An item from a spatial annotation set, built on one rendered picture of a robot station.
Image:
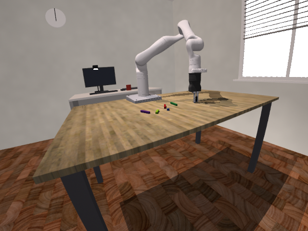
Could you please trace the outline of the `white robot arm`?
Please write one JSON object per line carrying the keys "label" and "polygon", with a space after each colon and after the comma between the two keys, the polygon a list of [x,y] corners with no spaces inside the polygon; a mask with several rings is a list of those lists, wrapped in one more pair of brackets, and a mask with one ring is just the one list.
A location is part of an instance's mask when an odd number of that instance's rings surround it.
{"label": "white robot arm", "polygon": [[189,65],[192,64],[201,64],[201,56],[194,54],[193,51],[201,51],[204,47],[203,40],[196,36],[190,24],[187,20],[182,20],[178,23],[179,34],[176,36],[163,36],[158,41],[156,41],[151,47],[145,51],[139,53],[135,58],[136,66],[136,76],[137,76],[137,87],[138,87],[138,96],[148,96],[149,95],[149,86],[148,86],[148,71],[147,71],[147,62],[152,59],[154,56],[160,54],[171,45],[177,41],[185,38],[186,49],[189,56]]}

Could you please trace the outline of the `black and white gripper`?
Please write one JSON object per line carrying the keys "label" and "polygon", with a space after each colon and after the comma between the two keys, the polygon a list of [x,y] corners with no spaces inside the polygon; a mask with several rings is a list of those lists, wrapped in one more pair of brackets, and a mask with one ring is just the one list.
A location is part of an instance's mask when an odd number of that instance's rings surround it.
{"label": "black and white gripper", "polygon": [[193,101],[198,102],[198,93],[201,91],[201,73],[207,69],[201,69],[200,64],[189,65],[189,92],[193,93]]}

